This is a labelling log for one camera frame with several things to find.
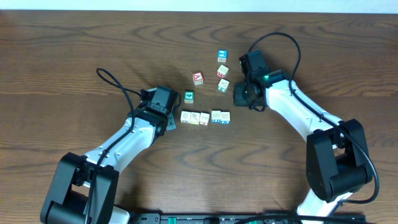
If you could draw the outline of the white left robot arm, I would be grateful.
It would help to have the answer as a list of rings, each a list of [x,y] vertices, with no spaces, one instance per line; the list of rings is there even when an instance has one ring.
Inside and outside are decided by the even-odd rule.
[[[96,149],[82,156],[65,154],[53,176],[40,221],[127,223],[130,213],[114,204],[119,175],[140,152],[174,129],[173,119],[173,107],[143,103]]]

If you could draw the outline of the red U 8 wooden block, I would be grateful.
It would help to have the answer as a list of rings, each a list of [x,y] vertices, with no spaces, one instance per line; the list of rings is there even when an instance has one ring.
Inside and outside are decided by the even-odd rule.
[[[211,111],[211,122],[212,123],[220,123],[221,122],[221,111],[220,110],[212,110]]]

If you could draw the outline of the number 0 wooden block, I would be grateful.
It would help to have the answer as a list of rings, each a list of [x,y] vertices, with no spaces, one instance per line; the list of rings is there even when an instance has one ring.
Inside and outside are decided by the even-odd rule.
[[[191,118],[191,112],[189,111],[181,111],[180,122],[181,123],[189,123]]]

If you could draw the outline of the number 3 wooden block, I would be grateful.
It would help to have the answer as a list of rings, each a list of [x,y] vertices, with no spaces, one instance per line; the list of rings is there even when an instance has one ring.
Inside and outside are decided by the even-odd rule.
[[[209,113],[200,113],[199,124],[207,126],[210,120]]]

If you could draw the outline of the letter B wooden block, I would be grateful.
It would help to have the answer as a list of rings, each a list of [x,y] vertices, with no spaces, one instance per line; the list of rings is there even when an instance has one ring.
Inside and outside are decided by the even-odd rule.
[[[231,115],[229,111],[222,111],[220,113],[221,119],[220,119],[220,123],[221,124],[229,124],[231,121]]]

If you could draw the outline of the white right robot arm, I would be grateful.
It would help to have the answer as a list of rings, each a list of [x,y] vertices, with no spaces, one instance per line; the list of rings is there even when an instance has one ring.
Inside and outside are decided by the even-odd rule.
[[[379,177],[369,156],[363,126],[343,121],[307,97],[283,70],[245,72],[234,88],[234,104],[280,114],[306,142],[306,176],[310,190],[296,213],[303,223],[325,223],[337,207],[353,203],[350,196],[370,181],[372,202]]]

